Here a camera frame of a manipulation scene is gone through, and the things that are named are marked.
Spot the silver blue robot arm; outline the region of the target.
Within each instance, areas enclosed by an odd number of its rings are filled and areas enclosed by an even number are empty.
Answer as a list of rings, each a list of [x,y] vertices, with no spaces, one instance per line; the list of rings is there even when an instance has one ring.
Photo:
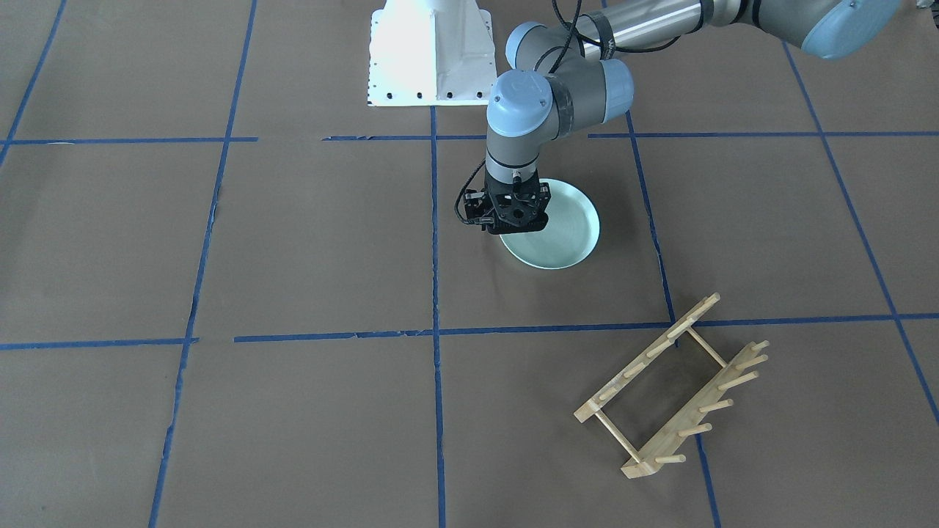
[[[483,187],[465,185],[460,221],[493,235],[543,230],[549,184],[538,176],[544,144],[630,110],[635,86],[621,54],[661,51],[707,26],[743,23],[806,54],[838,59],[883,30],[898,1],[625,1],[576,9],[549,27],[520,24],[508,37],[509,70],[491,88]]]

